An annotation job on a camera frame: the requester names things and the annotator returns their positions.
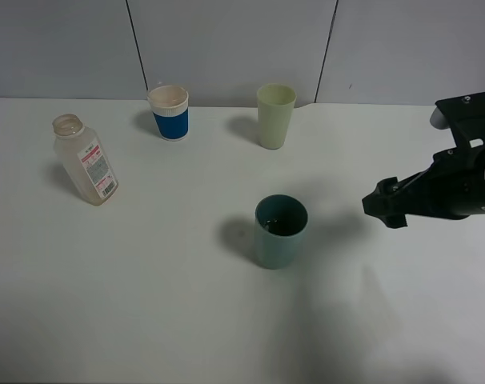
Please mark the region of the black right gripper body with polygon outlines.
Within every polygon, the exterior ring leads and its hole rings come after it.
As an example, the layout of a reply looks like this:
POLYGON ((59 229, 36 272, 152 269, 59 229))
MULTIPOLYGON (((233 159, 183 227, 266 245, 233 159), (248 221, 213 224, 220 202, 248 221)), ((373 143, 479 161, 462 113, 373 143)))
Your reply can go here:
POLYGON ((485 145, 437 153, 407 183, 406 213, 446 219, 485 214, 485 145))

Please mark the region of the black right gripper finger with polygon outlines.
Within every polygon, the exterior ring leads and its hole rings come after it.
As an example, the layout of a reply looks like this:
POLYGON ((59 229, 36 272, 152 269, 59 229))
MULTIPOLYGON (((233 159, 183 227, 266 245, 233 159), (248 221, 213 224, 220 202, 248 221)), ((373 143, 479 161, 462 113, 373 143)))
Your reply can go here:
POLYGON ((364 213, 379 219, 389 229, 399 229, 407 226, 405 214, 396 212, 387 198, 364 198, 362 200, 364 213))
POLYGON ((375 189, 363 198, 363 204, 407 204, 410 200, 407 183, 410 180, 392 177, 379 181, 375 189))

